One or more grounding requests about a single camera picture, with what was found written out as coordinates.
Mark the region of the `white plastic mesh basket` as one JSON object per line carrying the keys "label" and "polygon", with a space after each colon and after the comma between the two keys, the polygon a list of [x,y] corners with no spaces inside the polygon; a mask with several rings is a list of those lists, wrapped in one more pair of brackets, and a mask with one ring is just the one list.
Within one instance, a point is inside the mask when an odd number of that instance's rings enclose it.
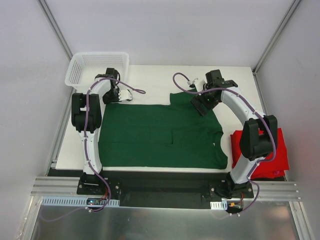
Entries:
{"label": "white plastic mesh basket", "polygon": [[66,86],[78,90],[89,87],[98,74],[114,68],[122,82],[127,81],[130,57],[126,52],[78,52],[73,55],[65,75]]}

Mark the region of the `green t shirt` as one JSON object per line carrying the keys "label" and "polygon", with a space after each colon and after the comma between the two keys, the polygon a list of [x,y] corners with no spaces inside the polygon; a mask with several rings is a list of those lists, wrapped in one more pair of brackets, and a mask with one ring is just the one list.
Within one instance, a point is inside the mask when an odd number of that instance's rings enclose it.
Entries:
{"label": "green t shirt", "polygon": [[200,115],[192,95],[172,93],[168,105],[106,105],[98,151],[103,167],[223,170],[223,128],[213,111]]}

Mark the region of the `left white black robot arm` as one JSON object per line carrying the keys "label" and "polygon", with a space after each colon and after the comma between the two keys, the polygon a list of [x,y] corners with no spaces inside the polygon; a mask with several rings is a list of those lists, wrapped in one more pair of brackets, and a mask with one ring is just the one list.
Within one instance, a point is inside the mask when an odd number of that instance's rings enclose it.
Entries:
{"label": "left white black robot arm", "polygon": [[98,136],[102,125],[100,101],[105,104],[119,100],[118,81],[120,73],[115,68],[107,68],[98,74],[87,90],[76,92],[71,97],[71,123],[79,134],[83,149],[83,173],[78,183],[79,195],[104,195],[110,191],[102,179],[103,167],[99,156]]}

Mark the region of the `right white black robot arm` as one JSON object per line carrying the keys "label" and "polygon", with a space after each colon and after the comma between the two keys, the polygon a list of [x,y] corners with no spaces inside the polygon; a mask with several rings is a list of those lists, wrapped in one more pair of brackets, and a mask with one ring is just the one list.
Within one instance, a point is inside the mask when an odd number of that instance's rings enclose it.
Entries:
{"label": "right white black robot arm", "polygon": [[214,189],[219,197],[231,199],[248,188],[258,165],[277,149],[278,121],[274,115],[266,115],[254,108],[233,80],[224,80],[220,70],[211,70],[205,77],[205,80],[196,78],[187,82],[198,93],[191,99],[198,113],[205,116],[223,103],[243,126],[239,142],[240,157],[225,180]]}

